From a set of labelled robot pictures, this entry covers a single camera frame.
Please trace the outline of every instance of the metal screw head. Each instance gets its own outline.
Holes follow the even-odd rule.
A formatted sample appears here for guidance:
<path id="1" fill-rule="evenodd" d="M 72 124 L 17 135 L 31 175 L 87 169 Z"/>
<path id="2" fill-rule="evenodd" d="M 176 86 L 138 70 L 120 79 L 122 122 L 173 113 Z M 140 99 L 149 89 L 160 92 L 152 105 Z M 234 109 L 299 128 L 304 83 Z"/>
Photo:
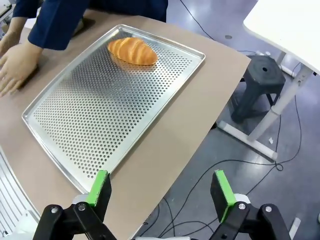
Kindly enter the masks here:
<path id="1" fill-rule="evenodd" d="M 58 208 L 57 207 L 54 207 L 51 209 L 51 213 L 55 214 L 56 212 L 58 212 Z"/>
<path id="2" fill-rule="evenodd" d="M 246 209 L 246 205 L 244 205 L 243 203 L 240 203 L 238 205 L 238 208 L 241 209 L 241 210 L 244 210 L 244 209 Z"/>
<path id="3" fill-rule="evenodd" d="M 266 210 L 268 213 L 270 213 L 270 212 L 272 211 L 272 208 L 271 208 L 270 206 L 266 206 L 266 207 L 265 207 L 265 210 Z"/>
<path id="4" fill-rule="evenodd" d="M 79 211 L 84 211 L 86 209 L 86 205 L 83 203 L 78 206 Z"/>

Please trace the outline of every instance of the brown tabletop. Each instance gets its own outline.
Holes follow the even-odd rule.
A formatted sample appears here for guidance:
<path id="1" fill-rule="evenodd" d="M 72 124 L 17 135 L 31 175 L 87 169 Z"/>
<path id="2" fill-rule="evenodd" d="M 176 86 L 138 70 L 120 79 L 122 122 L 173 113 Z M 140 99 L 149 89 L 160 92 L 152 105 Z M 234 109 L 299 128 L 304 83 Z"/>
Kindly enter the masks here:
<path id="1" fill-rule="evenodd" d="M 171 39 L 206 55 L 201 67 L 112 173 L 112 196 L 104 222 L 119 240 L 127 240 L 189 162 L 238 85 L 249 59 L 209 38 L 145 17 L 92 10 L 85 16 L 95 24 L 75 36 L 65 51 L 45 50 L 33 79 L 21 91 L 0 99 L 0 145 L 40 213 L 49 204 L 69 207 L 79 191 L 38 144 L 22 113 L 68 63 L 118 24 Z"/>

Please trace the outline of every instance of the golden brown pastry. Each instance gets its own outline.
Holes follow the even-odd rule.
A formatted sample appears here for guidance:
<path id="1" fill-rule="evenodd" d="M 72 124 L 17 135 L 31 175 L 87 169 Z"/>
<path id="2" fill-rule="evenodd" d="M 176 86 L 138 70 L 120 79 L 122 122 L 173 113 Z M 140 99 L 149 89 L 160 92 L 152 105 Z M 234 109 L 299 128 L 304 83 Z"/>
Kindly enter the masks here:
<path id="1" fill-rule="evenodd" d="M 112 41 L 108 44 L 108 50 L 130 64 L 153 65 L 158 60 L 157 54 L 142 39 L 126 37 Z"/>

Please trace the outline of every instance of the blue sleeve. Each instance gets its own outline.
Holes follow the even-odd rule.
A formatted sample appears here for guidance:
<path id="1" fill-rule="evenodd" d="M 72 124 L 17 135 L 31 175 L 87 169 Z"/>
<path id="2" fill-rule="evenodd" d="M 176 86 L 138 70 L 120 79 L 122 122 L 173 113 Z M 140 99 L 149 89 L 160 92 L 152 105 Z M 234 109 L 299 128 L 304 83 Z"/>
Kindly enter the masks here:
<path id="1" fill-rule="evenodd" d="M 33 19 L 37 16 L 39 0 L 16 0 L 12 17 Z"/>
<path id="2" fill-rule="evenodd" d="M 90 0 L 45 0 L 28 36 L 29 42 L 43 49 L 66 49 L 89 2 Z"/>

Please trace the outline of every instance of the floor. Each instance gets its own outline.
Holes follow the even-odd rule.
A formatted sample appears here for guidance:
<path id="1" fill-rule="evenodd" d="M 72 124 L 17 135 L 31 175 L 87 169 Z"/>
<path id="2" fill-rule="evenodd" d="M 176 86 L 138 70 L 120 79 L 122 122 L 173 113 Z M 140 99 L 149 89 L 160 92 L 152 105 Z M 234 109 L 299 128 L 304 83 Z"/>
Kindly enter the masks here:
<path id="1" fill-rule="evenodd" d="M 241 51 L 257 51 L 271 53 L 277 57 L 280 51 L 271 45 L 256 39 L 245 32 L 243 20 L 253 8 L 256 0 L 183 0 L 194 18 L 203 29 L 216 41 L 233 49 Z M 194 21 L 180 0 L 169 0 L 167 21 L 195 33 L 206 36 L 199 25 Z M 293 69 L 297 65 L 292 57 L 286 56 L 284 64 Z M 290 77 L 286 76 L 288 86 Z M 282 217 L 290 228 L 294 218 L 300 217 L 302 229 L 299 230 L 296 239 L 315 240 L 320 237 L 318 213 L 320 212 L 320 77 L 312 76 L 284 110 L 281 116 L 281 128 L 278 139 L 279 162 L 291 159 L 299 149 L 300 128 L 298 114 L 301 121 L 301 147 L 297 156 L 283 165 L 283 171 L 273 169 L 270 174 L 248 195 L 251 203 L 260 207 L 265 203 L 273 203 L 278 206 Z M 235 97 L 240 96 L 245 89 L 245 83 L 240 83 L 236 89 Z M 257 109 L 267 109 L 266 97 L 262 97 L 256 104 Z M 241 125 L 236 125 L 230 118 L 232 108 L 228 104 L 219 119 L 224 120 L 242 131 L 249 133 L 261 120 L 256 117 L 246 120 Z M 271 149 L 276 148 L 279 120 L 277 120 L 259 139 L 260 142 Z M 188 193 L 200 176 L 212 165 L 221 160 L 244 160 L 252 163 L 269 162 L 262 156 L 230 137 L 224 132 L 214 129 L 208 132 L 202 144 L 183 170 L 179 178 L 166 194 L 172 210 L 176 216 L 181 209 Z M 188 221 L 202 221 L 210 223 L 217 217 L 214 204 L 210 195 L 210 184 L 213 170 L 223 169 L 229 183 L 235 193 L 246 194 L 256 185 L 271 169 L 270 166 L 253 165 L 242 162 L 223 162 L 213 167 L 204 175 L 190 194 L 185 206 L 174 220 L 178 225 Z M 164 200 L 159 203 L 159 217 L 155 224 L 143 235 L 158 237 L 165 227 L 171 222 L 168 206 Z M 143 233 L 156 219 L 158 208 L 146 220 L 145 226 L 139 231 Z M 199 222 L 184 223 L 175 228 L 176 236 L 188 235 L 199 240 L 209 239 L 212 235 L 208 227 L 189 234 L 204 225 Z M 210 224 L 213 230 L 218 226 L 218 221 Z M 170 230 L 163 238 L 173 236 Z M 246 234 L 239 234 L 238 240 L 246 240 Z"/>

